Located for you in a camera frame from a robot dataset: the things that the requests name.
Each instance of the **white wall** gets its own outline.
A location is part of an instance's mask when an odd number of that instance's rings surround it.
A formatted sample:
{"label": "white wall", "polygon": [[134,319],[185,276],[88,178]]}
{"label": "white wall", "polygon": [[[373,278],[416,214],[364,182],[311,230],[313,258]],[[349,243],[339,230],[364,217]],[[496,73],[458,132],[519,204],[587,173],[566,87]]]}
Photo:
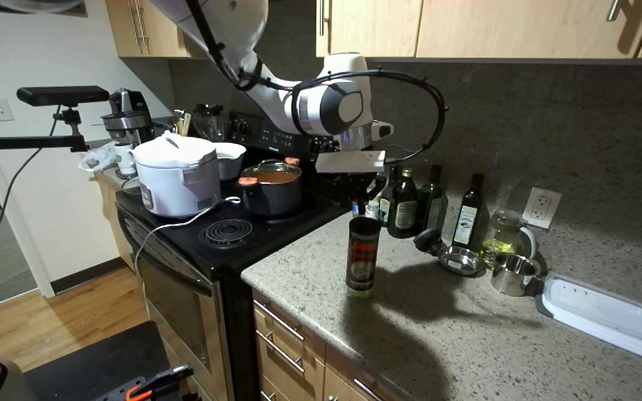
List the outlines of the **white wall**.
{"label": "white wall", "polygon": [[[88,0],[88,15],[10,15],[0,13],[0,97],[13,111],[11,122],[0,122],[0,135],[48,135],[56,107],[30,107],[16,97],[18,87],[101,85],[142,92],[152,115],[169,110],[142,81],[116,55],[108,8],[101,0]],[[156,92],[171,92],[167,65],[154,73]],[[101,115],[108,103],[79,107],[88,140],[110,137]],[[56,134],[72,129],[59,122]],[[0,152],[0,200],[8,182],[30,156],[30,149]],[[45,149],[20,173],[10,200],[8,218],[28,257],[43,294],[51,294],[51,280],[116,258],[111,230],[102,218],[96,180],[77,164],[83,154]]]}

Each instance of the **kitchen counter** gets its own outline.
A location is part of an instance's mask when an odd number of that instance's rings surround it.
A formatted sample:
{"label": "kitchen counter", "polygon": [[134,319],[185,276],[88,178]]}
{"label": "kitchen counter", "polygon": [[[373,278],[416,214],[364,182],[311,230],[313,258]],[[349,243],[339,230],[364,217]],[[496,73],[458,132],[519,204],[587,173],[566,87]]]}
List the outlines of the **kitchen counter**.
{"label": "kitchen counter", "polygon": [[244,278],[409,399],[642,399],[642,357],[562,325],[382,234],[370,299],[345,291],[351,214]]}

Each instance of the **black stovetop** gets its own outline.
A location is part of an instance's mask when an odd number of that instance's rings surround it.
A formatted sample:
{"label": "black stovetop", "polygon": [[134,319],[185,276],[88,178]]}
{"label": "black stovetop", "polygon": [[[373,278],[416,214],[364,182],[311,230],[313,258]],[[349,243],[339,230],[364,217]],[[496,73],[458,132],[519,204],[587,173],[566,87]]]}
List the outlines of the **black stovetop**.
{"label": "black stovetop", "polygon": [[[285,218],[262,218],[244,204],[222,202],[191,225],[160,230],[156,237],[210,278],[242,274],[253,263],[349,211],[349,204],[335,199],[326,184],[321,178],[306,178],[304,202],[297,214]],[[233,195],[237,190],[229,184],[224,188],[224,193]],[[119,191],[119,214],[132,217],[150,230],[178,223],[150,214],[138,190]]]}

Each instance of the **pot lid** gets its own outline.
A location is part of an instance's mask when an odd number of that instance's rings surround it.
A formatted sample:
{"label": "pot lid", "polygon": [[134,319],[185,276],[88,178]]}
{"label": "pot lid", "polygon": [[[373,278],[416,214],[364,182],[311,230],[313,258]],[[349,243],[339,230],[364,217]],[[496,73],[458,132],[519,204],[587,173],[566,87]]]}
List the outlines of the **pot lid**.
{"label": "pot lid", "polygon": [[164,135],[138,144],[134,159],[138,164],[147,166],[181,166],[216,159],[216,152],[210,140],[165,132]]}

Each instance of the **oven door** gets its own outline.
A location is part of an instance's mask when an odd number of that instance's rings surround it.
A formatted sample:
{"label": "oven door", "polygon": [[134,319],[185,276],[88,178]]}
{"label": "oven door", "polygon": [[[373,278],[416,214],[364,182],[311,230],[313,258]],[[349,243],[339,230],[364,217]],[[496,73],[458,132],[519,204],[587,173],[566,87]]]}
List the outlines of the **oven door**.
{"label": "oven door", "polygon": [[120,218],[134,250],[150,319],[159,325],[171,364],[195,369],[195,386],[215,401],[234,399],[222,289],[138,220]]}

